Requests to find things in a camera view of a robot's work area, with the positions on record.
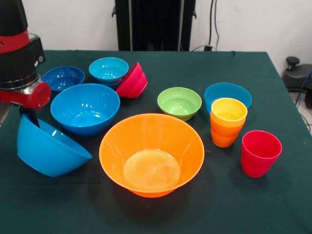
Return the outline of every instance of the blue bowl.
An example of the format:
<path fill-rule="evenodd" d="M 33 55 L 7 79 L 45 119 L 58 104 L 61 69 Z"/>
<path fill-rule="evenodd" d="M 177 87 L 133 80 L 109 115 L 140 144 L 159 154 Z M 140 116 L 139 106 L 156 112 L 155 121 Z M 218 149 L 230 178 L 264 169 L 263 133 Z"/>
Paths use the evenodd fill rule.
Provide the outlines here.
<path fill-rule="evenodd" d="M 33 169 L 50 177 L 71 172 L 92 156 L 82 146 L 38 119 L 40 128 L 22 115 L 18 130 L 18 156 Z"/>
<path fill-rule="evenodd" d="M 212 103 L 219 98 L 234 98 L 241 101 L 247 108 L 252 104 L 252 96 L 243 87 L 232 83 L 216 83 L 205 91 L 206 109 L 210 114 Z"/>
<path fill-rule="evenodd" d="M 129 70 L 126 61 L 120 58 L 100 58 L 89 66 L 90 74 L 104 85 L 118 86 Z"/>
<path fill-rule="evenodd" d="M 77 67 L 57 67 L 43 75 L 41 80 L 48 83 L 51 90 L 61 92 L 84 81 L 84 72 Z"/>
<path fill-rule="evenodd" d="M 111 88 L 101 84 L 80 84 L 54 98 L 51 114 L 67 131 L 93 137 L 113 122 L 119 106 L 119 96 Z"/>

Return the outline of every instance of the yellow cup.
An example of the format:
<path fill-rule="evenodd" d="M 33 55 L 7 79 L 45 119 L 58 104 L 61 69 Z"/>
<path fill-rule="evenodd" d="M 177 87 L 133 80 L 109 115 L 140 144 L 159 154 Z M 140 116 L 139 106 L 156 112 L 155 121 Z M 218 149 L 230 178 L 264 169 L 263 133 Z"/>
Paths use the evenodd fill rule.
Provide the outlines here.
<path fill-rule="evenodd" d="M 222 148 L 231 146 L 244 126 L 247 112 L 239 100 L 225 97 L 214 101 L 210 113 L 213 143 Z"/>

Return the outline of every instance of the green tablecloth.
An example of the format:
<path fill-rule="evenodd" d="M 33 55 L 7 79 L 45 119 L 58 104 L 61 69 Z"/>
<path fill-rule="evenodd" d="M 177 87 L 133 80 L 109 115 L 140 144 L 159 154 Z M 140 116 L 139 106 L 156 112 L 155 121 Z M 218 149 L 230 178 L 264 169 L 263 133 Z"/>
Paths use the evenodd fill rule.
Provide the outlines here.
<path fill-rule="evenodd" d="M 187 185 L 148 199 L 114 184 L 101 169 L 98 148 L 105 132 L 94 138 L 74 136 L 53 120 L 49 105 L 38 117 L 83 145 L 93 159 L 58 178 L 28 167 L 17 156 L 20 116 L 18 108 L 11 107 L 0 128 L 0 233 L 312 232 L 311 135 L 266 53 L 46 51 L 39 72 L 73 65 L 85 71 L 86 82 L 95 82 L 88 66 L 101 57 L 119 57 L 129 66 L 139 61 L 149 81 L 140 98 L 121 100 L 114 124 L 135 114 L 159 112 L 156 98 L 166 88 L 188 87 L 203 98 L 209 85 L 222 81 L 242 85 L 252 94 L 246 124 L 233 146 L 218 148 L 203 104 L 188 122 L 205 144 L 203 167 Z M 284 147 L 260 179 L 248 178 L 240 166 L 242 136 L 254 129 L 275 134 Z"/>

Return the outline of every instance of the bowl rim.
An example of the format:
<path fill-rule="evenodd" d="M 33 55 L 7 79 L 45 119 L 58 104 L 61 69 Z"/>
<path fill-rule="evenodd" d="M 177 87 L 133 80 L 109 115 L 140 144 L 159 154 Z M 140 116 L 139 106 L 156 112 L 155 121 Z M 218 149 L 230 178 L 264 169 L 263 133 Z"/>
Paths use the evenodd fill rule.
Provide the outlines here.
<path fill-rule="evenodd" d="M 122 74 L 122 75 L 120 75 L 119 77 L 114 77 L 114 78 L 102 78 L 102 77 L 98 77 L 98 76 L 95 76 L 92 72 L 91 72 L 91 66 L 95 63 L 95 62 L 97 62 L 97 61 L 101 61 L 101 60 L 105 60 L 105 59 L 117 59 L 117 60 L 120 60 L 120 61 L 122 61 L 122 62 L 124 62 L 126 65 L 127 65 L 127 69 L 126 69 L 126 71 Z M 96 78 L 96 79 L 100 79 L 100 80 L 114 80 L 114 79 L 119 79 L 119 78 L 121 78 L 121 77 L 123 77 L 125 74 L 127 74 L 127 72 L 129 71 L 129 64 L 125 61 L 125 60 L 123 60 L 122 58 L 117 58 L 117 57 L 104 57 L 104 58 L 99 58 L 99 59 L 97 59 L 97 60 L 94 60 L 90 65 L 89 65 L 89 73 L 94 77 L 94 78 Z"/>
<path fill-rule="evenodd" d="M 209 104 L 208 101 L 207 101 L 207 98 L 206 98 L 208 91 L 209 91 L 211 88 L 215 87 L 215 86 L 224 85 L 224 84 L 230 85 L 230 86 L 232 86 L 232 87 L 238 87 L 238 88 L 244 90 L 245 93 L 247 94 L 247 96 L 250 98 L 250 103 L 248 103 L 248 105 L 245 105 L 245 106 L 246 106 L 247 108 L 249 108 L 249 107 L 251 106 L 251 104 L 252 104 L 252 102 L 253 102 L 253 97 L 252 97 L 252 95 L 250 94 L 250 92 L 249 92 L 247 89 L 245 89 L 244 87 L 242 87 L 242 86 L 240 86 L 240 85 L 238 85 L 238 84 L 230 83 L 230 82 L 219 82 L 219 83 L 214 83 L 214 84 L 208 86 L 208 87 L 206 88 L 205 92 L 204 92 L 204 98 L 205 98 L 206 105 Z"/>
<path fill-rule="evenodd" d="M 189 116 L 189 115 L 194 115 L 197 111 L 199 111 L 199 109 L 201 108 L 201 106 L 202 106 L 202 104 L 203 104 L 203 101 L 202 101 L 202 99 L 201 99 L 201 96 L 200 96 L 197 92 L 195 92 L 195 91 L 192 90 L 192 89 L 185 88 L 185 87 L 171 87 L 171 88 L 168 88 L 168 89 L 163 90 L 163 91 L 158 95 L 158 97 L 157 97 L 157 104 L 158 104 L 159 108 L 160 108 L 163 112 L 169 113 L 168 111 L 164 110 L 164 109 L 161 107 L 161 105 L 160 105 L 160 103 L 159 103 L 159 102 L 160 102 L 160 101 L 159 101 L 160 96 L 163 95 L 165 92 L 167 92 L 167 91 L 169 91 L 169 90 L 172 90 L 172 89 L 184 89 L 184 90 L 190 91 L 191 93 L 194 93 L 195 96 L 200 100 L 200 105 L 199 105 L 199 107 L 195 108 L 195 110 L 192 111 L 191 113 L 184 114 L 184 115 L 175 115 L 175 114 L 170 113 L 171 115 L 173 115 L 173 116 L 179 116 L 179 117 L 186 117 L 186 116 Z"/>
<path fill-rule="evenodd" d="M 84 73 L 84 71 L 83 71 L 82 69 L 80 69 L 80 68 L 78 68 L 78 67 L 75 67 L 75 66 L 60 66 L 60 67 L 52 68 L 51 70 L 49 70 L 49 71 L 47 71 L 46 73 L 44 73 L 44 75 L 41 77 L 41 81 L 44 82 L 44 83 L 47 83 L 47 84 L 50 86 L 50 83 L 44 81 L 45 75 L 48 74 L 48 73 L 50 73 L 50 72 L 52 72 L 52 71 L 54 71 L 54 70 L 61 69 L 61 68 L 74 68 L 74 69 L 78 70 L 79 72 L 81 72 L 81 73 L 82 73 L 82 80 L 79 82 L 79 84 L 83 83 L 83 81 L 84 81 L 84 79 L 85 79 L 85 73 Z M 64 91 L 65 89 L 52 89 L 52 88 L 51 88 L 51 90 L 52 90 L 52 91 L 55 91 L 55 92 L 61 92 L 61 91 Z"/>
<path fill-rule="evenodd" d="M 73 88 L 77 88 L 78 86 L 101 86 L 101 87 L 104 87 L 104 89 L 108 89 L 109 92 L 113 92 L 113 93 L 117 96 L 117 99 L 118 99 L 118 104 L 117 104 L 117 107 L 116 107 L 115 111 L 114 111 L 111 115 L 109 115 L 109 117 L 107 117 L 107 118 L 106 118 L 104 121 L 102 121 L 101 123 L 97 123 L 97 124 L 93 124 L 93 125 L 87 125 L 87 126 L 72 126 L 72 125 L 68 125 L 68 124 L 64 123 L 63 121 L 59 121 L 57 118 L 55 118 L 55 115 L 53 114 L 54 111 L 52 110 L 52 107 L 53 107 L 54 105 L 56 105 L 56 104 L 54 104 L 54 103 L 55 103 L 54 101 L 57 100 L 58 98 L 60 98 L 60 96 L 63 95 L 64 93 L 66 93 L 68 90 L 73 89 Z M 51 102 L 50 112 L 51 112 L 52 117 L 53 117 L 57 122 L 59 122 L 59 123 L 62 124 L 62 125 L 65 125 L 65 126 L 68 126 L 68 127 L 74 127 L 74 128 L 87 128 L 87 127 L 93 127 L 93 126 L 100 125 L 100 124 L 106 122 L 107 120 L 111 119 L 111 118 L 114 117 L 114 115 L 118 112 L 119 108 L 120 108 L 120 97 L 119 97 L 119 95 L 115 92 L 115 90 L 113 90 L 112 88 L 110 88 L 110 87 L 108 87 L 108 86 L 106 86 L 106 85 L 102 85 L 102 84 L 86 83 L 86 84 L 79 84 L 79 85 L 72 86 L 72 87 L 70 87 L 70 88 L 68 88 L 68 89 L 65 89 L 63 92 L 59 93 L 58 95 L 56 95 L 56 97 L 55 97 L 55 98 L 52 100 L 52 102 Z"/>
<path fill-rule="evenodd" d="M 39 124 L 40 124 L 40 122 L 43 122 L 43 123 L 45 123 L 46 125 L 52 127 L 52 128 L 55 129 L 56 131 L 58 131 L 59 133 L 62 133 L 65 137 L 67 137 L 68 139 L 71 139 L 75 144 L 77 144 L 77 145 L 79 145 L 80 147 L 82 147 L 82 148 L 88 153 L 88 155 L 83 155 L 83 154 L 79 153 L 78 151 L 76 151 L 76 150 L 74 150 L 73 148 L 71 148 L 71 147 L 65 145 L 65 144 L 62 143 L 61 141 L 56 140 L 54 137 L 52 137 L 52 136 L 50 136 L 49 134 L 47 134 L 47 133 L 46 133 L 45 131 L 43 131 L 41 128 L 36 127 L 36 126 L 29 120 L 29 118 L 26 116 L 26 114 L 23 114 L 21 118 L 22 118 L 22 119 L 25 119 L 28 123 L 32 124 L 33 127 L 35 127 L 35 129 L 34 129 L 35 131 L 37 131 L 37 132 L 42 132 L 43 135 L 44 135 L 45 137 L 51 139 L 52 141 L 56 142 L 57 144 L 60 144 L 62 147 L 66 148 L 67 150 L 70 150 L 70 151 L 72 151 L 72 152 L 75 152 L 75 154 L 78 154 L 78 155 L 83 156 L 83 157 L 88 158 L 88 159 L 91 159 L 91 158 L 92 158 L 92 154 L 91 154 L 89 151 L 87 151 L 82 145 L 78 144 L 76 141 L 74 141 L 73 139 L 71 139 L 69 136 L 67 136 L 66 134 L 64 134 L 62 131 L 60 131 L 59 129 L 53 127 L 52 125 L 48 124 L 47 122 L 43 121 L 42 119 L 38 119 L 38 120 L 39 120 Z"/>
<path fill-rule="evenodd" d="M 179 185 L 173 186 L 173 187 L 171 187 L 171 188 L 169 188 L 169 189 L 147 192 L 147 191 L 144 191 L 144 190 L 133 189 L 133 188 L 130 188 L 129 186 L 122 185 L 121 183 L 119 183 L 119 182 L 117 182 L 115 179 L 113 179 L 113 178 L 111 177 L 111 175 L 109 175 L 109 174 L 105 171 L 104 166 L 103 166 L 105 162 L 103 161 L 103 159 L 101 159 L 101 156 L 100 156 L 100 149 L 101 149 L 102 145 L 104 144 L 105 139 L 107 138 L 107 134 L 108 134 L 110 131 L 113 131 L 114 128 L 115 128 L 117 125 L 121 124 L 122 122 L 127 121 L 127 120 L 130 119 L 130 118 L 137 118 L 137 117 L 139 117 L 139 116 L 160 116 L 160 117 L 163 117 L 163 118 L 172 118 L 172 119 L 174 119 L 175 121 L 178 121 L 178 122 L 180 122 L 181 124 L 185 125 L 186 127 L 190 128 L 191 131 L 192 131 L 193 133 L 195 133 L 195 136 L 196 136 L 196 138 L 199 140 L 200 146 L 201 146 L 201 152 L 202 152 L 201 161 L 200 161 L 199 167 L 198 167 L 198 169 L 196 170 L 196 172 L 195 172 L 189 179 L 187 179 L 185 182 L 183 182 L 183 183 L 181 183 L 181 184 L 179 184 Z M 204 143 L 203 143 L 203 141 L 202 141 L 200 135 L 198 134 L 198 132 L 197 132 L 191 125 L 189 125 L 188 123 L 186 123 L 186 122 L 184 122 L 184 121 L 182 121 L 182 120 L 180 120 L 180 119 L 178 119 L 178 118 L 176 118 L 176 117 L 169 116 L 169 115 L 165 115 L 165 114 L 144 113 L 144 114 L 134 115 L 134 116 L 130 116 L 130 117 L 128 117 L 128 118 L 125 118 L 125 119 L 123 119 L 122 121 L 120 121 L 120 122 L 118 122 L 117 124 L 115 124 L 110 130 L 108 130 L 107 133 L 105 134 L 105 136 L 103 137 L 103 139 L 102 139 L 102 141 L 101 141 L 101 144 L 100 144 L 100 146 L 99 146 L 98 157 L 99 157 L 99 161 L 100 161 L 102 170 L 105 172 L 105 174 L 106 174 L 113 182 L 115 182 L 115 183 L 118 184 L 119 186 L 121 186 L 121 187 L 123 187 L 123 188 L 125 188 L 125 189 L 128 189 L 128 190 L 130 190 L 130 191 L 137 192 L 137 193 L 158 194 L 158 193 L 164 193 L 164 192 L 169 192 L 169 191 L 175 190 L 175 189 L 177 189 L 177 188 L 179 188 L 179 187 L 182 187 L 183 185 L 187 184 L 188 182 L 190 182 L 190 181 L 198 174 L 198 172 L 200 171 L 200 169 L 201 169 L 202 166 L 203 166 L 203 163 L 204 163 L 204 160 L 205 160 L 205 147 L 204 147 Z"/>

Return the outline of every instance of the cup rim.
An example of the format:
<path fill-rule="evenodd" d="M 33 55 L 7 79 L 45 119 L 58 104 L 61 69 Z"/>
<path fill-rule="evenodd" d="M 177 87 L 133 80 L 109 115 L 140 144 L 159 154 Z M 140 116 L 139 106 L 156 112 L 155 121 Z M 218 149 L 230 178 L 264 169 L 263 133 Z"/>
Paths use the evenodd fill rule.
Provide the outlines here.
<path fill-rule="evenodd" d="M 234 101 L 238 102 L 239 104 L 242 104 L 242 105 L 244 106 L 244 109 L 246 110 L 246 113 L 245 113 L 244 117 L 242 117 L 242 118 L 240 118 L 240 119 L 231 120 L 231 119 L 222 118 L 222 117 L 220 117 L 218 114 L 216 114 L 216 113 L 214 112 L 214 104 L 215 104 L 217 101 L 222 100 L 222 99 L 231 99 L 231 100 L 234 100 Z M 213 112 L 213 114 L 214 114 L 215 116 L 217 116 L 218 118 L 220 118 L 221 120 L 228 121 L 228 122 L 238 122 L 238 121 L 241 121 L 241 120 L 243 120 L 243 119 L 246 118 L 246 116 L 247 116 L 247 114 L 248 114 L 248 109 L 247 109 L 247 107 L 245 106 L 244 103 L 242 103 L 241 101 L 239 101 L 239 100 L 237 100 L 237 99 L 235 99 L 235 98 L 222 97 L 222 98 L 218 98 L 217 100 L 215 100 L 215 101 L 212 103 L 212 105 L 211 105 L 211 112 Z"/>
<path fill-rule="evenodd" d="M 272 136 L 275 140 L 277 140 L 277 142 L 278 142 L 278 144 L 279 144 L 279 146 L 280 146 L 280 151 L 278 152 L 278 154 L 275 155 L 275 156 L 273 156 L 273 157 L 260 157 L 260 156 L 258 156 L 258 155 L 255 155 L 254 153 L 250 152 L 250 151 L 248 150 L 248 148 L 247 148 L 247 147 L 245 146 L 245 144 L 244 144 L 244 139 L 245 139 L 246 136 L 248 136 L 248 134 L 253 133 L 253 132 L 265 133 L 265 134 L 268 134 L 268 135 Z M 283 151 L 283 145 L 282 145 L 281 141 L 280 141 L 275 135 L 273 135 L 272 133 L 269 133 L 269 132 L 266 132 L 266 131 L 263 131 L 263 130 L 252 130 L 252 131 L 247 132 L 247 133 L 243 136 L 243 138 L 242 138 L 242 145 L 243 145 L 244 149 L 245 149 L 249 154 L 253 155 L 254 157 L 260 158 L 260 159 L 273 159 L 273 158 L 279 157 L 280 154 L 281 154 L 282 151 Z"/>

